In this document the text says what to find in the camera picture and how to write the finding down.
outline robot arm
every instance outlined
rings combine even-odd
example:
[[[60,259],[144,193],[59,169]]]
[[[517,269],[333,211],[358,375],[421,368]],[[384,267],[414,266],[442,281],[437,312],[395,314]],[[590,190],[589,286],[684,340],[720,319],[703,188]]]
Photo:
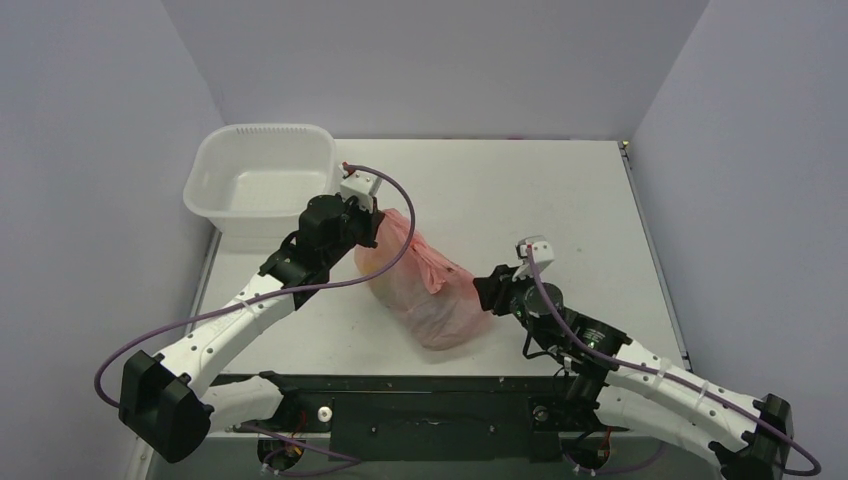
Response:
[[[574,415],[595,416],[607,426],[641,431],[677,445],[720,466],[729,480],[782,477],[788,445],[752,418],[791,437],[786,401],[771,394],[759,400],[714,385],[654,354],[624,332],[565,307],[556,286],[534,278],[528,258],[532,255],[538,273],[554,259],[551,245],[544,237],[531,237],[521,241],[516,250],[523,261],[521,266],[499,265],[488,278],[474,280],[481,306],[496,315],[512,314],[518,319],[527,330],[525,357],[539,355],[527,353],[527,344],[533,339],[542,348],[541,354],[553,357],[575,375],[566,392]],[[542,295],[540,286],[544,286],[546,295]],[[565,334],[546,300],[584,348],[578,348]],[[628,368],[619,362],[651,371]],[[672,378],[697,388],[693,390]],[[725,404],[738,406],[749,416]]]
[[[380,178],[345,174],[340,193],[309,201],[298,230],[227,304],[232,312],[154,356],[138,351],[124,364],[118,417],[167,461],[188,456],[210,431],[268,418],[280,405],[282,392],[261,375],[211,385],[262,332],[303,306],[317,291],[310,286],[327,283],[330,269],[354,246],[376,246],[384,217],[374,197]],[[283,287],[291,293],[278,293]]]

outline white wall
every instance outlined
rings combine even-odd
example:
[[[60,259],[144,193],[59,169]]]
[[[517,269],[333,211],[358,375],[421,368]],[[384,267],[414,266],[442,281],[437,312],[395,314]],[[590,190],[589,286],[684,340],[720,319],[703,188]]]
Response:
[[[163,0],[226,123],[629,138],[706,0]]]
[[[181,191],[222,122],[155,0],[2,2],[0,71],[0,478],[119,478],[92,376],[187,313],[210,228]]]
[[[695,370],[789,400],[833,479],[848,471],[846,24],[844,1],[711,1],[632,143]]]

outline table surface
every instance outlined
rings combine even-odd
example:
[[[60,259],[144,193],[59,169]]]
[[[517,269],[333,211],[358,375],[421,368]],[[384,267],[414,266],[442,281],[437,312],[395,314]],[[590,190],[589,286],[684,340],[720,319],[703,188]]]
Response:
[[[374,167],[400,182],[427,241],[476,276],[488,276],[501,263],[517,264],[516,241],[545,235],[556,261],[543,277],[560,287],[566,305],[683,365],[682,344],[615,142],[337,140],[337,148],[339,161]],[[378,196],[381,208],[407,212],[391,185],[384,183]],[[279,239],[225,235],[201,311],[230,300],[278,245]],[[359,276],[352,257],[333,269],[334,281]],[[524,336],[514,318],[500,317],[465,345],[428,351],[365,285],[357,285],[319,292],[224,372],[552,375],[557,365],[551,359],[521,356]]]

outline red plastic bag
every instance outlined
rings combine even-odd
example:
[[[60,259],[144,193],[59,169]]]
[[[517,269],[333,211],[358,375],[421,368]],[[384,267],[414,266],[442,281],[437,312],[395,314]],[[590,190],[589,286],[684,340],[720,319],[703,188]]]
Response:
[[[354,251],[354,262],[363,275],[397,255],[409,234],[406,217],[394,209],[384,213],[377,248],[356,247]],[[491,315],[480,308],[473,278],[415,232],[400,261],[368,286],[424,348],[445,350],[471,340],[491,323]]]

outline black metal bracket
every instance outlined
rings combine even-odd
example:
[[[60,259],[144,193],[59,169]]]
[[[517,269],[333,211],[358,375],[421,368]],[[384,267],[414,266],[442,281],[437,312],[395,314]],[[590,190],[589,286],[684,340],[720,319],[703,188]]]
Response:
[[[209,432],[210,405],[143,351],[124,364],[118,418],[166,461],[174,463],[200,446]]]
[[[603,428],[594,415],[573,415],[561,393],[568,377],[262,375],[289,393],[259,425],[290,432],[305,412],[302,432],[329,432],[332,450],[363,461],[558,462],[558,432]],[[215,384],[246,378],[220,375]],[[322,406],[332,408],[331,422],[312,421]],[[539,407],[547,415],[537,418]]]
[[[530,332],[527,332],[527,336],[524,337],[524,347],[521,348],[521,355],[524,356],[527,360],[533,360],[534,358],[539,358],[543,356],[548,356],[557,361],[557,363],[562,364],[562,359],[557,358],[554,354],[547,350],[540,350],[538,352],[530,353],[530,344],[533,342],[533,335]]]

